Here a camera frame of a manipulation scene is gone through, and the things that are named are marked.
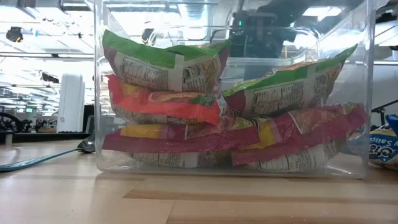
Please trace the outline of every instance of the wooden table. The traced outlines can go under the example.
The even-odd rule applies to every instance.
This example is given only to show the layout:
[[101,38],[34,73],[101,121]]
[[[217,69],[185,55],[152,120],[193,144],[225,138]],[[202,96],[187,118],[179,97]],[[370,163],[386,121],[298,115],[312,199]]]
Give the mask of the wooden table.
[[[79,141],[0,147],[0,164]],[[398,223],[398,172],[368,180],[101,173],[71,153],[0,174],[0,223]]]

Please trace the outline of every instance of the ceiling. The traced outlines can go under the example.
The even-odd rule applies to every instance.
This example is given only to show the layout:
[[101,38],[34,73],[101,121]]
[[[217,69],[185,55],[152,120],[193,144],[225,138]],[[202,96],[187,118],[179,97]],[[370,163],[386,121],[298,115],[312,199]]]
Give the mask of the ceiling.
[[[270,1],[248,1],[243,5],[243,9],[257,9]],[[321,0],[306,1],[317,2],[318,5],[311,6],[295,22],[300,25],[311,22],[311,26],[319,26],[319,35],[324,35],[332,29],[345,12],[344,7],[332,6],[320,13]],[[124,36],[140,42],[145,28],[156,27],[163,38],[158,38],[155,46],[169,47],[187,42],[208,42],[210,30],[198,27],[212,26],[214,30],[230,24],[233,12],[230,5],[236,6],[238,2],[240,1],[176,0],[134,1],[133,4],[129,1],[112,0],[107,3],[107,10],[110,12],[109,24],[117,26]],[[58,108],[60,84],[43,80],[42,74],[61,80],[62,75],[67,72],[77,72],[84,76],[85,103],[93,104],[92,58],[95,40],[94,16],[90,11],[92,7],[90,0],[0,0],[0,55],[7,56],[0,57],[0,105],[9,109],[32,105],[37,106],[40,113],[55,113]],[[391,4],[386,10],[395,15],[395,4]],[[322,21],[328,22],[327,29],[321,29],[325,27]],[[165,24],[177,28],[167,32],[161,31],[159,27]],[[181,28],[188,24],[196,28]],[[398,45],[397,25],[397,21],[378,25],[376,44]],[[22,28],[21,42],[11,42],[6,38],[10,27]],[[225,35],[220,32],[214,38],[224,39]],[[300,41],[298,35],[293,44],[305,47],[308,39]]]

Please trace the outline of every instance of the red snack bag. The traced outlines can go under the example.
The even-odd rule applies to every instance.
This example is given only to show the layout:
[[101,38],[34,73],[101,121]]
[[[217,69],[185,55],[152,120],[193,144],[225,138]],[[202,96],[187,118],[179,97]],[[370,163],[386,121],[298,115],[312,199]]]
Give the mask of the red snack bag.
[[269,161],[298,153],[326,141],[339,139],[360,128],[367,120],[361,104],[326,106],[291,111],[276,118],[279,140],[261,149],[233,152],[233,164]]
[[139,162],[156,167],[178,167],[191,169],[197,167],[231,166],[230,151],[206,151],[183,153],[129,153],[129,156]]
[[315,170],[334,158],[343,148],[346,140],[347,136],[326,141],[304,151],[280,156],[269,161],[253,162],[248,164],[248,167],[264,172],[307,172]]
[[147,88],[123,83],[115,75],[107,77],[113,107],[130,111],[132,116],[134,113],[165,115],[168,116],[164,119],[166,121],[174,118],[186,119],[181,121],[183,124],[204,121],[216,125],[220,121],[221,109],[216,95],[152,92]]
[[232,116],[224,117],[217,125],[209,123],[182,124],[139,124],[120,129],[120,135],[134,138],[167,139],[184,141],[199,138],[209,134],[219,134],[229,129],[244,129],[253,127],[250,121]]
[[133,153],[224,151],[256,144],[260,141],[256,127],[250,121],[242,118],[237,118],[228,130],[221,133],[206,134],[205,136],[200,131],[198,133],[196,134],[197,138],[192,136],[187,139],[181,138],[181,133],[174,133],[176,136],[173,137],[167,133],[148,131],[144,126],[140,136],[137,132],[121,129],[105,136],[103,149]]

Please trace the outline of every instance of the ceiling light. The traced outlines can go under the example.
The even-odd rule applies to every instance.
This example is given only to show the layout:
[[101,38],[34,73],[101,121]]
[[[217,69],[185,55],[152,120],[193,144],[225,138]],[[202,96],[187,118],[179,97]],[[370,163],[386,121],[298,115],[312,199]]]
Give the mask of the ceiling light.
[[94,58],[93,54],[58,54],[61,58]]
[[5,98],[5,99],[0,99],[0,103],[13,104],[13,103],[14,103],[14,101],[13,101],[13,100],[10,100],[10,99],[7,99],[7,98]]
[[86,3],[63,3],[63,7],[87,7]]
[[13,108],[25,109],[26,108],[25,106],[22,106],[22,105],[18,105],[18,106],[16,106],[16,105],[2,105],[2,106],[5,107],[5,108],[11,108],[11,109],[13,109]]
[[35,22],[35,19],[14,6],[0,6],[1,22]]
[[0,57],[52,57],[51,54],[26,54],[26,53],[8,53],[0,52]]
[[318,22],[320,22],[328,16],[338,16],[341,12],[343,12],[341,7],[310,7],[304,12],[303,16],[318,17]]

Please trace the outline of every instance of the blue snack bag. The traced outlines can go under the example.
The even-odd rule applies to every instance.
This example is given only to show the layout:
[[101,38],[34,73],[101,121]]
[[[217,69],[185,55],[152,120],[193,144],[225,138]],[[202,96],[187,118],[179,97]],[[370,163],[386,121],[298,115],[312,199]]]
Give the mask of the blue snack bag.
[[371,132],[369,161],[372,164],[398,170],[398,117],[387,115],[388,124]]
[[398,136],[398,114],[387,115],[386,120],[390,127],[395,132],[396,136]]

